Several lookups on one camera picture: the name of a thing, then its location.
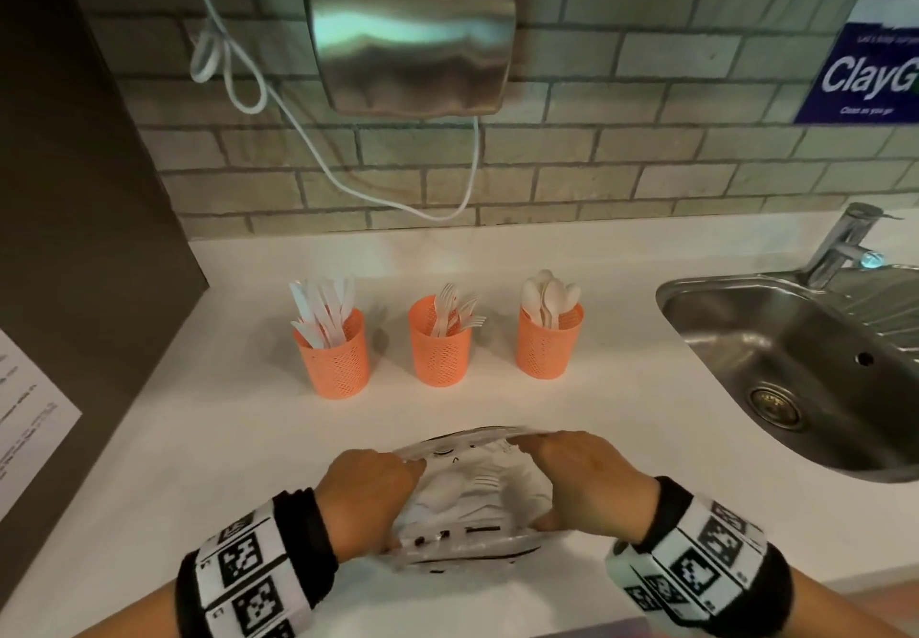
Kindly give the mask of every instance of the sink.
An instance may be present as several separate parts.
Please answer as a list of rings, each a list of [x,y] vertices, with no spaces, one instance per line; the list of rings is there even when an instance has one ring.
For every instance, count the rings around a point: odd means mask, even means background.
[[[919,479],[919,272],[843,270],[834,291],[781,276],[677,280],[657,302],[752,420],[869,481]]]

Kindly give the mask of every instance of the plastic bag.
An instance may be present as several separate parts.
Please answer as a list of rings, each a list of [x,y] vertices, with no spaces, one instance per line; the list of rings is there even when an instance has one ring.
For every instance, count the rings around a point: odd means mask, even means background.
[[[426,459],[418,488],[393,525],[402,548],[380,556],[397,570],[442,573],[487,562],[513,563],[546,534],[527,528],[552,507],[545,474],[507,442],[536,432],[490,426],[435,437],[396,451]]]

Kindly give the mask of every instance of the black and white wristband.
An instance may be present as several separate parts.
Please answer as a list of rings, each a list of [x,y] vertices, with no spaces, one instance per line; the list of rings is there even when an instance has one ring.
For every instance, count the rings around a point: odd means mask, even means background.
[[[763,529],[721,504],[659,477],[648,535],[614,545],[606,571],[673,638],[764,638],[784,627],[793,588],[788,564]]]
[[[176,580],[182,638],[294,638],[338,562],[312,489],[281,493],[185,557]]]

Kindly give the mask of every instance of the orange mesh cup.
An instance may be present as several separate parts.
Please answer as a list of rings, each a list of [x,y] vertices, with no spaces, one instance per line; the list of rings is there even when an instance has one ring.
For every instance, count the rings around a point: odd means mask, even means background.
[[[431,338],[437,315],[434,296],[424,297],[408,310],[415,374],[428,386],[452,386],[466,376],[472,330],[454,325],[446,338]]]
[[[313,349],[296,328],[293,331],[310,381],[323,398],[348,398],[361,391],[370,380],[364,315],[360,309],[351,312],[342,328],[347,342],[328,349]]]
[[[536,325],[521,309],[517,320],[517,366],[537,379],[562,376],[568,369],[582,321],[580,304],[559,316],[557,331]]]

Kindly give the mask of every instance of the faucet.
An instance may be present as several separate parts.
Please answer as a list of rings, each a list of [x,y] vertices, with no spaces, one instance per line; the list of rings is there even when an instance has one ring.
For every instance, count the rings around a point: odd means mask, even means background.
[[[822,290],[836,272],[850,260],[864,269],[886,265],[883,254],[869,251],[859,245],[878,220],[885,217],[891,220],[899,219],[874,205],[853,202],[845,208],[839,222],[823,239],[817,253],[798,271],[798,282],[812,290]]]

